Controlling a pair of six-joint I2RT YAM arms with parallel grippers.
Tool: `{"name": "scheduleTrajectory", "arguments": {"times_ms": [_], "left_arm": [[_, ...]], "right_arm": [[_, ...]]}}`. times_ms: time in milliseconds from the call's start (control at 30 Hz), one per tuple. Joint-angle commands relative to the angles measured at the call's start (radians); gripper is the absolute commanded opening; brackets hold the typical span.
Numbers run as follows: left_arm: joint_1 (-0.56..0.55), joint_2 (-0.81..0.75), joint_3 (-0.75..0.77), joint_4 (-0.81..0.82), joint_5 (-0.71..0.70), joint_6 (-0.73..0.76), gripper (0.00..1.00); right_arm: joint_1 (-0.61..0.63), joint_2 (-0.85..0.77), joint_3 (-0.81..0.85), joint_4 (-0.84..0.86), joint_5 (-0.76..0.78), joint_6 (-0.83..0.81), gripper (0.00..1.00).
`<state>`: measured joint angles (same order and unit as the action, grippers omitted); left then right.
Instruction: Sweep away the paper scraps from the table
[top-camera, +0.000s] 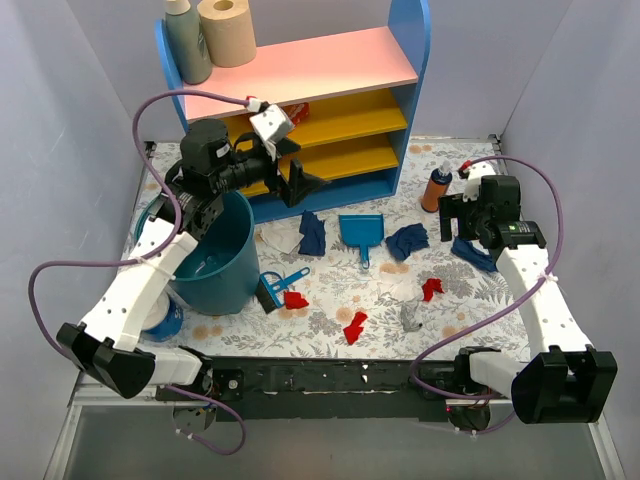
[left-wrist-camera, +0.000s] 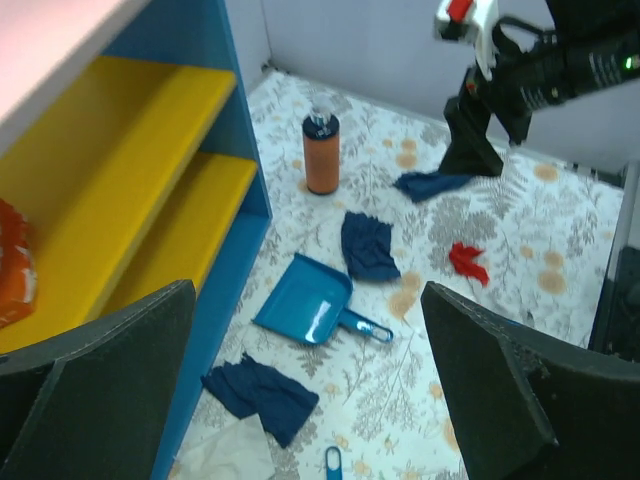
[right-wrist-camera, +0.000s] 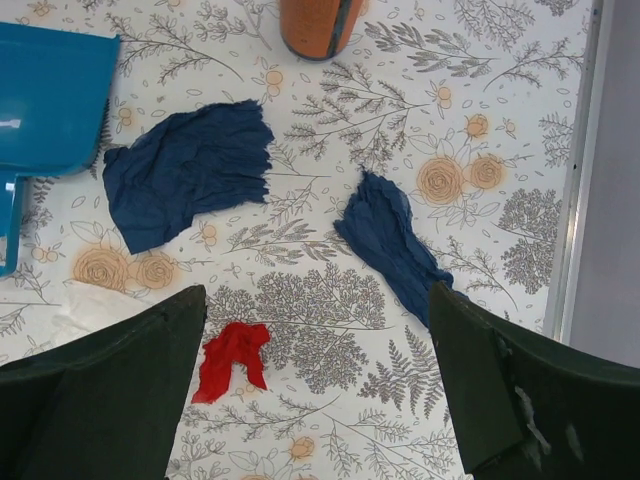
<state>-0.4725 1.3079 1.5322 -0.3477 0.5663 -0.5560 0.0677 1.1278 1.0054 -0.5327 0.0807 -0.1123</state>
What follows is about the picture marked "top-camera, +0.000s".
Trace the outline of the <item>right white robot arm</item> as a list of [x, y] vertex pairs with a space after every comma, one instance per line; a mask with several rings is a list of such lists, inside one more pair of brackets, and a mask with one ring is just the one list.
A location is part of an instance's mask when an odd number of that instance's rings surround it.
[[454, 389], [475, 397], [486, 387], [509, 398], [526, 424], [599, 420], [618, 371], [608, 351], [596, 350], [547, 272], [545, 238], [524, 221], [521, 190], [512, 176], [483, 175], [462, 194], [439, 200], [441, 238], [477, 240], [489, 251], [514, 296], [530, 356], [518, 363], [488, 349], [471, 350], [452, 373]]

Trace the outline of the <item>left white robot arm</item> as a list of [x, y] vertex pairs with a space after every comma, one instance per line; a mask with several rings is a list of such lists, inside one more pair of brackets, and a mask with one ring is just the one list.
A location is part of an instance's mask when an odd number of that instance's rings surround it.
[[288, 117], [267, 113], [249, 119], [252, 129], [238, 137], [240, 150], [219, 119], [192, 123], [180, 143], [181, 157], [166, 172], [167, 191], [150, 205], [128, 265], [98, 303], [77, 323], [63, 324], [56, 340], [82, 372], [125, 399], [152, 383], [178, 384], [193, 400], [213, 386], [200, 358], [183, 350], [151, 353], [139, 348], [148, 319], [161, 319], [159, 298], [175, 272], [223, 212], [225, 194], [264, 184], [287, 207], [325, 185], [294, 157], [301, 147], [288, 135]]

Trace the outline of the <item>blue plastic dustpan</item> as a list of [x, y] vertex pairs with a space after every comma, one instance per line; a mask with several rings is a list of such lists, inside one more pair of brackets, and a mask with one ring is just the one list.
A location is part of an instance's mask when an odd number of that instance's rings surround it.
[[343, 243], [359, 250], [361, 266], [368, 269], [369, 250], [384, 239], [383, 215], [340, 215], [339, 226]]

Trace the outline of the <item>blue hand brush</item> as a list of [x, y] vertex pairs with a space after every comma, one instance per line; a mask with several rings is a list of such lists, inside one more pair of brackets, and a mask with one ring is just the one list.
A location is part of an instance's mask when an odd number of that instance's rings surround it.
[[284, 306], [284, 292], [289, 287], [307, 276], [311, 272], [309, 267], [304, 267], [297, 272], [283, 278], [276, 272], [265, 271], [259, 276], [255, 296], [266, 314]]

